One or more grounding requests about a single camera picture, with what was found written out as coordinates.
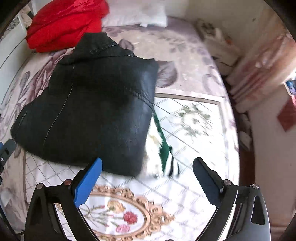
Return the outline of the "black leather jacket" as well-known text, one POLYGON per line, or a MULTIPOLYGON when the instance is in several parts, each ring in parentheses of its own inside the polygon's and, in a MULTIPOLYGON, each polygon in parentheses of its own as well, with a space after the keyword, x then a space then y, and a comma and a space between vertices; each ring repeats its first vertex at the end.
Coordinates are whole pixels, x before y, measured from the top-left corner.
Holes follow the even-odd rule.
POLYGON ((86 33, 42 94, 23 107, 11 136, 47 161, 84 167, 100 158, 106 172, 137 176, 158 68, 106 33, 86 33))

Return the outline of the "pile of clothes on sill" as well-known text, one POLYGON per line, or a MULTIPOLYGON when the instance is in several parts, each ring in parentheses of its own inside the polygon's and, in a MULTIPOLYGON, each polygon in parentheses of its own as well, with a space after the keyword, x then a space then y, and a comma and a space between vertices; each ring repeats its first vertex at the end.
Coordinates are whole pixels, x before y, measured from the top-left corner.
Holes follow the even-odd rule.
POLYGON ((293 126, 295 126, 295 79, 288 79, 285 82, 285 86, 288 89, 289 97, 279 112, 277 119, 283 130, 288 132, 293 126))

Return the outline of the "green striped folded garment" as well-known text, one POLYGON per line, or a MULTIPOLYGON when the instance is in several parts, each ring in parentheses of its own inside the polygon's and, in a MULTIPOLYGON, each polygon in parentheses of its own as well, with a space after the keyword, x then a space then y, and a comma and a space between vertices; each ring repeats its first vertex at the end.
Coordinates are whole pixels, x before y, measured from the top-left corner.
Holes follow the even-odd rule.
POLYGON ((159 149, 159 157, 162 163, 162 171, 163 176, 168 177, 179 177, 180 176, 180 167, 178 161, 173 156, 173 148, 168 145, 165 135, 161 129, 159 119, 157 117, 156 112, 153 110, 152 117, 154 119, 154 123, 156 125, 158 134, 161 137, 162 143, 159 149))

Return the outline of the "white wardrobe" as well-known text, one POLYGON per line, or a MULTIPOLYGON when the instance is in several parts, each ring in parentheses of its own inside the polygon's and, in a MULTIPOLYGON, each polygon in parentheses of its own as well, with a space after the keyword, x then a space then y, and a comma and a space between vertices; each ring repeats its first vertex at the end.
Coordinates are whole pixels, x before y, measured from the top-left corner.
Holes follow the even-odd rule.
POLYGON ((25 40, 27 29, 22 13, 26 10, 30 10, 27 4, 17 6, 9 15, 12 19, 6 19, 1 24, 1 105, 4 105, 15 77, 32 54, 25 40))

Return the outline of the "white fluffy folded sweater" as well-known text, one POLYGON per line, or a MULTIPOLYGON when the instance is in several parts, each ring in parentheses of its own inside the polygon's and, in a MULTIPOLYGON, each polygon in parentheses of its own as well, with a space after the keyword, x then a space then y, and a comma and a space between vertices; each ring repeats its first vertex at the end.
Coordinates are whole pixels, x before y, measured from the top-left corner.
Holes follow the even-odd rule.
POLYGON ((152 116, 145 141, 142 169, 141 173, 139 174, 140 177, 151 178, 163 176, 164 172, 160 158, 162 144, 163 140, 157 129, 154 116, 152 116))

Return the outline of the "red quilt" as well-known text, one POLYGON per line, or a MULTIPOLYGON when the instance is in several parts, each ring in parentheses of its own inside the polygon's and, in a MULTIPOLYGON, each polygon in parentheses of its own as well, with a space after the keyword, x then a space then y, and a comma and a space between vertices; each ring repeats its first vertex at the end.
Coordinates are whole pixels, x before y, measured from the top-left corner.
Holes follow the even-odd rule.
POLYGON ((109 14, 107 1, 51 1, 27 30, 29 48, 51 52, 75 47, 85 33, 99 33, 109 14))

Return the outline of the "bed with purple floral sheet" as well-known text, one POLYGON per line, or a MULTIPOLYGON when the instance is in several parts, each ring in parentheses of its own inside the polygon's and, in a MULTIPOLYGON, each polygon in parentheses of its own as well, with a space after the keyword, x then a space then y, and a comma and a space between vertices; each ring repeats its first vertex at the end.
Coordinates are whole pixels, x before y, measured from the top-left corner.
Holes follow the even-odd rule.
MULTIPOLYGON (((166 28, 109 27, 105 32, 137 56, 158 60, 158 96, 228 98, 214 61, 188 22, 171 18, 166 28)), ((47 87, 53 68, 66 54, 66 50, 51 53, 32 51, 11 84, 4 105, 1 105, 2 142, 11 137, 10 129, 19 112, 47 87)))

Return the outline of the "white nightstand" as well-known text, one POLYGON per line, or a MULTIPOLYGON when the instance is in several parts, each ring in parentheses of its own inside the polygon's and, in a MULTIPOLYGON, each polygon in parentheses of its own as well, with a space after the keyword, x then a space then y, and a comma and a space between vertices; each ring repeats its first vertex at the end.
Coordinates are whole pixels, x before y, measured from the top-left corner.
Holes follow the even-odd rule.
POLYGON ((241 57, 241 51, 220 28, 202 19, 196 22, 196 29, 208 52, 215 61, 222 76, 228 76, 241 57))

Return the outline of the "pink floral curtain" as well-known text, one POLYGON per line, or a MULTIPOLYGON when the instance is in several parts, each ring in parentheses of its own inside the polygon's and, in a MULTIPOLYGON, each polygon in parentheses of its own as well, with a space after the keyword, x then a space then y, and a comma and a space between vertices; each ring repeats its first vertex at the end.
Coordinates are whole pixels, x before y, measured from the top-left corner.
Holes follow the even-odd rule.
POLYGON ((235 109, 245 113, 276 90, 295 70, 295 40, 274 15, 258 41, 226 78, 235 109))

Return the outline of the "white pillow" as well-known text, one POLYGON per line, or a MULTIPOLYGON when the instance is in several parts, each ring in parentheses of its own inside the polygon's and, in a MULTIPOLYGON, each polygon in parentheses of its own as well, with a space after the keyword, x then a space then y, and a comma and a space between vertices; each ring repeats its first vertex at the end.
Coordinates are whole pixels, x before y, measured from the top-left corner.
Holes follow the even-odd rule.
POLYGON ((148 25, 167 27, 168 18, 161 1, 108 1, 109 14, 102 19, 103 27, 148 25))

